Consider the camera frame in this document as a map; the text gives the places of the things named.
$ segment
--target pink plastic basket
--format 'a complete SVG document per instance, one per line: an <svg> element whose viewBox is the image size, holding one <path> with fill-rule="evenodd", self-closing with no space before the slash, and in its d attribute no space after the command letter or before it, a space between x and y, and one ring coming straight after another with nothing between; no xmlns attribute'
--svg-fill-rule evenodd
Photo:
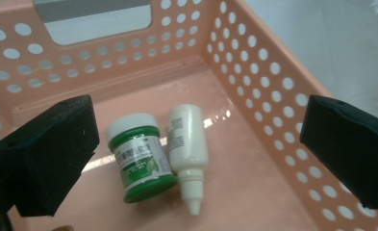
<svg viewBox="0 0 378 231"><path fill-rule="evenodd" d="M153 0L151 10L145 29L62 46L31 0L0 1L0 139L85 93L101 135L58 213L21 218L12 209L15 230L378 231L378 211L362 208L298 141L309 95L329 93L242 1ZM211 165L199 218L178 187L124 204L104 136L118 117L144 112L166 144L168 110L180 103L205 115Z"/></svg>

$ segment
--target dropper bottle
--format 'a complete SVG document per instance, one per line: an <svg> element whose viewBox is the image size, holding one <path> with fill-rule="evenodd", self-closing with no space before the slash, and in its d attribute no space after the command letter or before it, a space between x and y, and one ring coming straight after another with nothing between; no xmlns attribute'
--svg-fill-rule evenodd
<svg viewBox="0 0 378 231"><path fill-rule="evenodd" d="M191 215L199 215L203 200L203 170L209 163L201 109L184 104L171 109L168 124L170 165L177 172L182 199Z"/></svg>

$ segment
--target green jar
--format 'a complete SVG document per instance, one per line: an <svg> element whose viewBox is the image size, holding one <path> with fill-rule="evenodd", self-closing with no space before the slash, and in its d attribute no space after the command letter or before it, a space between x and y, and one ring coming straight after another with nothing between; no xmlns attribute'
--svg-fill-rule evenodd
<svg viewBox="0 0 378 231"><path fill-rule="evenodd" d="M120 169L126 203L150 198L177 183L162 149L158 123L152 115L121 117L108 127L106 135Z"/></svg>

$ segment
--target black foam block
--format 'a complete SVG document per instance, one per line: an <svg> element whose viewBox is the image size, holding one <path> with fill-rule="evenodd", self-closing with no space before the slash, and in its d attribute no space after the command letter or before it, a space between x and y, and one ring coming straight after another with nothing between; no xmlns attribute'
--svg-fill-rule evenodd
<svg viewBox="0 0 378 231"><path fill-rule="evenodd" d="M10 177L20 215L54 216L98 143L88 95L54 105L2 139L0 174Z"/></svg>
<svg viewBox="0 0 378 231"><path fill-rule="evenodd" d="M378 209L378 118L312 95L300 140L363 204Z"/></svg>

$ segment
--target basket bottom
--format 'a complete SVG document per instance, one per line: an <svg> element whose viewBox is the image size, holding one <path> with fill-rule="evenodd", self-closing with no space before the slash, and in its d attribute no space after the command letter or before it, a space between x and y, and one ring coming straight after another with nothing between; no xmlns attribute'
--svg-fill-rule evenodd
<svg viewBox="0 0 378 231"><path fill-rule="evenodd" d="M50 231L71 225L89 230L317 230L301 202L206 66L179 71L133 92L94 105L101 143L53 218L11 218L16 230ZM131 113L156 117L166 143L168 111L177 104L202 108L210 153L199 217L189 215L179 187L125 204L119 171L105 129Z"/></svg>

